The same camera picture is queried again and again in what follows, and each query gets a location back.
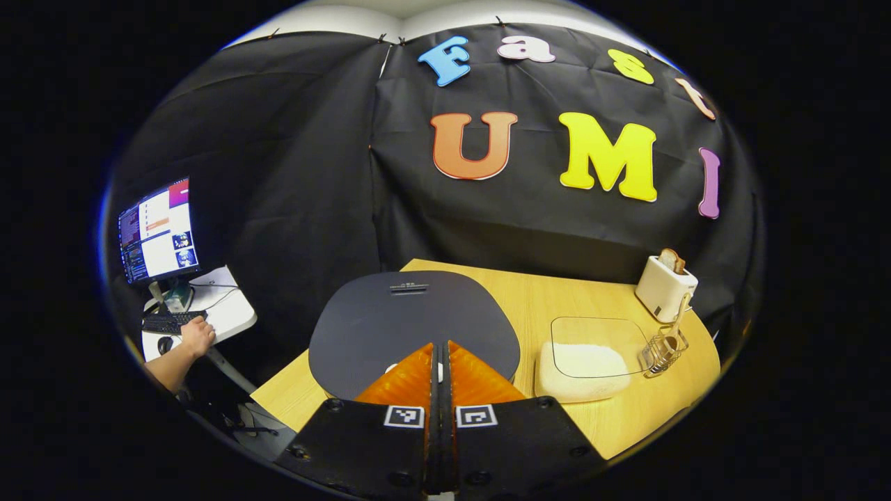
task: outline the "monitor screen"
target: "monitor screen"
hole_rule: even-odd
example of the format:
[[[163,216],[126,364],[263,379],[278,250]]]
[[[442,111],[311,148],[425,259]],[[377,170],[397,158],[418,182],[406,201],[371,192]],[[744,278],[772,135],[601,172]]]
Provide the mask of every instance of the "monitor screen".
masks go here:
[[[150,193],[122,212],[118,237],[128,283],[198,270],[189,219],[189,178]]]

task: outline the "white wall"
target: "white wall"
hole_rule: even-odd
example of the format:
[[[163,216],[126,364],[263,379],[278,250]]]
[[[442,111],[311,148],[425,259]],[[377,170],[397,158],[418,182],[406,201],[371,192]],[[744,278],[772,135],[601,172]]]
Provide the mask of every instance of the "white wall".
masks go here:
[[[418,4],[410,10],[400,10],[391,0],[366,0],[365,7],[333,5],[337,0],[307,2],[284,11],[268,22],[237,38],[227,46],[278,33],[298,31],[337,31],[377,38],[386,33],[384,40],[397,44],[399,37],[411,40],[443,29],[497,22],[536,23],[577,29],[601,37],[610,38],[640,51],[649,50],[653,57],[671,64],[652,47],[627,35],[620,27],[606,18],[575,4],[562,0],[548,3],[532,0],[474,0],[449,3],[449,0],[425,2],[422,5],[442,5],[417,13]],[[411,13],[407,19],[395,14]]]
[[[268,37],[277,29],[276,34],[299,31],[337,31],[374,38],[387,33],[384,39],[398,44],[401,26],[402,21],[393,16],[361,7],[302,4],[275,15],[269,21],[236,38],[226,47],[255,38]]]

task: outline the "yellow letter m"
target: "yellow letter m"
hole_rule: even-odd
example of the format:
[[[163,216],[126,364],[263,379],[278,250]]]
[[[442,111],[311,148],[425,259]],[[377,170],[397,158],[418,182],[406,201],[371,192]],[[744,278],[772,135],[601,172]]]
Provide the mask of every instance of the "yellow letter m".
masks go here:
[[[612,190],[624,169],[625,179],[618,186],[620,193],[637,200],[656,200],[653,187],[656,133],[642,125],[627,124],[613,144],[591,115],[562,113],[560,123],[569,129],[569,167],[560,174],[564,186],[590,190],[594,186],[594,178],[588,174],[588,159],[591,159],[603,191]]]

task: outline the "wire basket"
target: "wire basket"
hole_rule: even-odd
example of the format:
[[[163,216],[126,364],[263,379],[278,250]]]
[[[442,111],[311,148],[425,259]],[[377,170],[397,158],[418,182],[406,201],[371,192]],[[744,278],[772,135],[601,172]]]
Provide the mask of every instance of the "wire basket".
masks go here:
[[[670,326],[660,328],[641,353],[645,366],[650,368],[650,374],[664,373],[690,347],[680,329],[675,334],[669,335],[670,332]]]

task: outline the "orange letter u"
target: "orange letter u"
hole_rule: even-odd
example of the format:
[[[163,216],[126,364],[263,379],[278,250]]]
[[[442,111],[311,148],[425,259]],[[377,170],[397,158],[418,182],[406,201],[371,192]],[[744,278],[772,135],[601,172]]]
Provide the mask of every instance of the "orange letter u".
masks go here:
[[[511,124],[517,115],[490,111],[482,116],[489,124],[489,152],[482,160],[467,160],[462,154],[464,126],[470,123],[466,113],[444,113],[430,119],[436,129],[433,137],[433,163],[439,172],[456,179],[488,179],[507,165],[511,150]]]

